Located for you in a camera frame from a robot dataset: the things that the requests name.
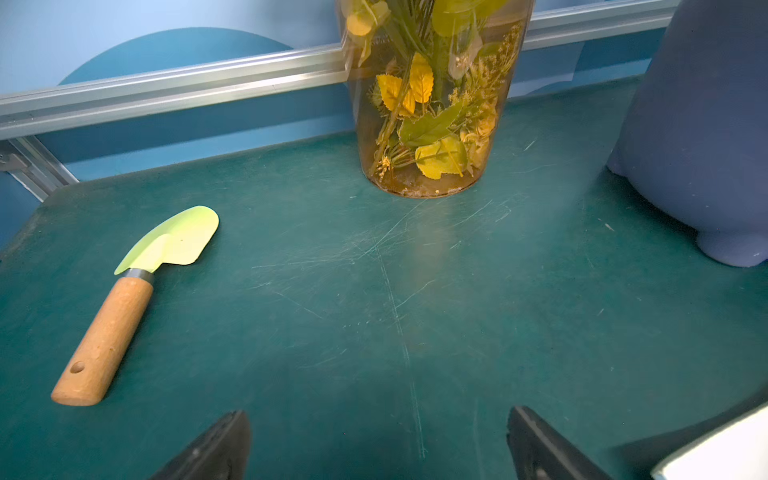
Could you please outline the book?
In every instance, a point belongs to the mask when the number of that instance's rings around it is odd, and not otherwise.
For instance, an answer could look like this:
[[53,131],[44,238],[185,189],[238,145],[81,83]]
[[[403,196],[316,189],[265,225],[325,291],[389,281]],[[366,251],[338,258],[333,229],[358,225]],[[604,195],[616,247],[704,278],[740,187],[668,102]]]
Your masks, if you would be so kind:
[[767,478],[767,405],[736,418],[668,456],[653,479]]

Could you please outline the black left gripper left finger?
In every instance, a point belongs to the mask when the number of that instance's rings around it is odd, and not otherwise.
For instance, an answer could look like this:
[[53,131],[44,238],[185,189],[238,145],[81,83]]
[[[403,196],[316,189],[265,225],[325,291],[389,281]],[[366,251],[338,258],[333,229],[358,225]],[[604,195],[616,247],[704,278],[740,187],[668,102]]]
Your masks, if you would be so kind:
[[228,412],[150,479],[244,479],[251,440],[251,426],[246,412]]

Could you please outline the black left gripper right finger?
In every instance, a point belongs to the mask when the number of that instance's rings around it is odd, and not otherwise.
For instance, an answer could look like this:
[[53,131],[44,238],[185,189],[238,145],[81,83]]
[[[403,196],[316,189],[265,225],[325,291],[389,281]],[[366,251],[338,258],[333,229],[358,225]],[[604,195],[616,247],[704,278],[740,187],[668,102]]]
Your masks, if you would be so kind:
[[518,479],[610,479],[529,407],[513,407],[507,428],[507,445]]

